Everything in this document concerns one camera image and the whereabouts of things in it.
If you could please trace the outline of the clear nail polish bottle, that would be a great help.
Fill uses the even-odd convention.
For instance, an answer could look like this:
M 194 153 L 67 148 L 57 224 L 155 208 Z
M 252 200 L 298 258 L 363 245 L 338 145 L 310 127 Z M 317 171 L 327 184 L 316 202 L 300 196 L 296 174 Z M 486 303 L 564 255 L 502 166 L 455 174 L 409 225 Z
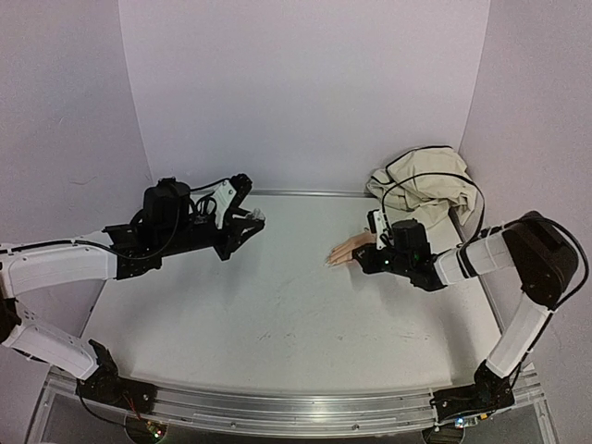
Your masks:
M 258 222 L 265 222 L 265 215 L 264 213 L 258 209 L 255 208 L 253 209 L 247 216 L 247 219 L 249 220 L 254 220 L 254 221 L 258 221 Z

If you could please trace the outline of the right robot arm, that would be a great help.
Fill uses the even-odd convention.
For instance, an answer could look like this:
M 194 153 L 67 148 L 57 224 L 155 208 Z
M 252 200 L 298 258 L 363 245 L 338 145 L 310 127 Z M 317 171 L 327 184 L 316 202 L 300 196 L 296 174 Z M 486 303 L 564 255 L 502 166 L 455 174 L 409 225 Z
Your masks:
M 531 211 L 435 253 L 418 221 L 387 226 L 378 212 L 369 218 L 375 237 L 351 254 L 366 275 L 392 274 L 426 292 L 495 274 L 513 278 L 516 304 L 512 318 L 476 368 L 472 383 L 440 389 L 431 400 L 442 418 L 511 406 L 514 385 L 528 355 L 551 317 L 583 286 L 573 284 L 574 276 L 588 278 L 586 255 L 574 236 L 559 223 Z

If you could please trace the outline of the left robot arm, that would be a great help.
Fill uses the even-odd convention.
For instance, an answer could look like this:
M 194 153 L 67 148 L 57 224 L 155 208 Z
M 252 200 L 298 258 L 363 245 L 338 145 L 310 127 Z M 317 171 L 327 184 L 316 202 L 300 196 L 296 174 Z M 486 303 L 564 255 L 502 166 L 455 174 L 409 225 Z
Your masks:
M 195 189 L 174 178 L 160 179 L 143 195 L 142 209 L 128 224 L 89 236 L 1 248 L 1 344 L 74 376 L 83 400 L 151 413 L 155 385 L 120 375 L 107 347 L 44 322 L 19 297 L 36 290 L 83 281 L 138 278 L 173 255 L 213 249 L 227 261 L 263 230 L 265 217 L 241 208 L 252 189 L 240 173 Z

